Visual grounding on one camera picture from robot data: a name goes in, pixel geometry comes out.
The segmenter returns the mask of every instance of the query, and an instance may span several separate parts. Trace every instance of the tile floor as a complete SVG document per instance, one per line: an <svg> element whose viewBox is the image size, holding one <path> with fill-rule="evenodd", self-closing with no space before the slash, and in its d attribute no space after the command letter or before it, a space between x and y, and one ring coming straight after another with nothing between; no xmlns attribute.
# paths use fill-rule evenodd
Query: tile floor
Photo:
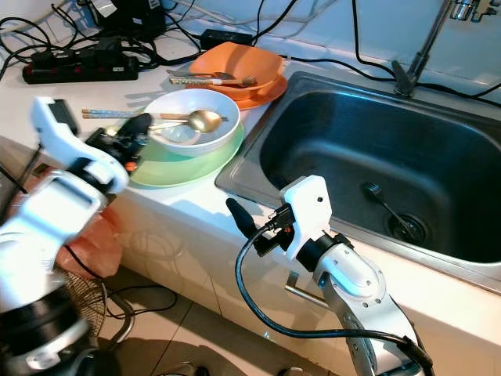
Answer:
<svg viewBox="0 0 501 376"><path fill-rule="evenodd" d="M152 282L121 268L108 284L117 289ZM126 291L123 296L135 309L172 302L172 294L164 289ZM120 312L113 303L110 308ZM119 320L106 318L100 341L109 340L120 326ZM137 316L132 333L116 351L123 376L161 374L182 361L204 365L211 376L269 376L292 366L312 376L334 376L182 296L168 311Z"/></svg>

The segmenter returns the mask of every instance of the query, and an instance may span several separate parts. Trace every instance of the chopsticks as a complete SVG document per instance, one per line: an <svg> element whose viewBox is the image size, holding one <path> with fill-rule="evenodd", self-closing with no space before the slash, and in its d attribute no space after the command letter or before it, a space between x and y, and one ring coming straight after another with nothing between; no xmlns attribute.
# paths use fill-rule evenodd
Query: chopsticks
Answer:
<svg viewBox="0 0 501 376"><path fill-rule="evenodd" d="M142 114L141 111L117 111L117 110L96 110L92 108L82 108L81 116L84 119L128 119ZM150 113L152 118L165 121L186 122L183 114ZM221 116L221 121L228 121L226 116Z"/></svg>

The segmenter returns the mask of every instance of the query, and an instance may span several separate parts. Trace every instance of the orange bowl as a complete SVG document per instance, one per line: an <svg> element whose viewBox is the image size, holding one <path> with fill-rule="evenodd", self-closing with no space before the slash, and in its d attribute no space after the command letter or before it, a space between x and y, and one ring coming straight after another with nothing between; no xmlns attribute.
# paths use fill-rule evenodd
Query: orange bowl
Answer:
<svg viewBox="0 0 501 376"><path fill-rule="evenodd" d="M282 72L282 58L273 52L249 45L226 42L199 56L189 68L192 73L226 72L242 79L252 75L258 82L254 86L237 88L208 85L208 89L226 94L231 99L243 100L254 96L259 89L271 85Z"/></svg>

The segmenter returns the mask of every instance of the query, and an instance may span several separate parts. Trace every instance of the sink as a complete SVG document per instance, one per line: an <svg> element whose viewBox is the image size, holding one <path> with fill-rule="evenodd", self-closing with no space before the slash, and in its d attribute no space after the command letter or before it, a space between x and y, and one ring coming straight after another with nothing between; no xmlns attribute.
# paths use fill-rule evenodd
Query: sink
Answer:
<svg viewBox="0 0 501 376"><path fill-rule="evenodd" d="M216 184L278 207L304 175L325 178L336 231L501 294L501 121L299 72Z"/></svg>

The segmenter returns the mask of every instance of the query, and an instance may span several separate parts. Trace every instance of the countertop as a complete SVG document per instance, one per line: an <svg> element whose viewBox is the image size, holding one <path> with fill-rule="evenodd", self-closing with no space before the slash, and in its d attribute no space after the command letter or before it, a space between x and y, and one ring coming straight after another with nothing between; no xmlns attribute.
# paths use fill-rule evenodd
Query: countertop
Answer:
<svg viewBox="0 0 501 376"><path fill-rule="evenodd" d="M163 55L168 58L184 56L193 48L177 38L162 38ZM330 69L285 62L286 78L295 71L309 71L361 85L372 89L392 91L393 85L369 81L348 70ZM89 82L77 84L27 85L22 81L20 66L10 67L0 81L0 145L10 142L30 148L37 145L36 133L30 122L30 110L34 96L51 96L66 99L75 115L82 107L110 109L139 109L166 92L178 89L168 83L165 68L142 72L137 81ZM465 99L428 92L416 91L416 98L443 106L464 110L501 120L501 110L488 105L473 103ZM243 112L246 134L265 112L267 106ZM110 125L109 120L83 120L77 118L81 137L85 138L96 127ZM225 206L228 194L214 185L216 174L197 183L167 189L145 189L130 183L125 195L139 202L191 215L210 223L220 231L221 236L239 237ZM256 206L251 202L247 207ZM259 207L263 214L271 212ZM213 222L213 215L218 215ZM257 222L264 222L263 215L256 216ZM439 323L457 328L477 338L501 346L501 296L484 291L468 283L446 276L432 269L407 261L386 251L373 248L359 241L353 242L355 249L372 259L383 271L393 298L406 309L433 318Z"/></svg>

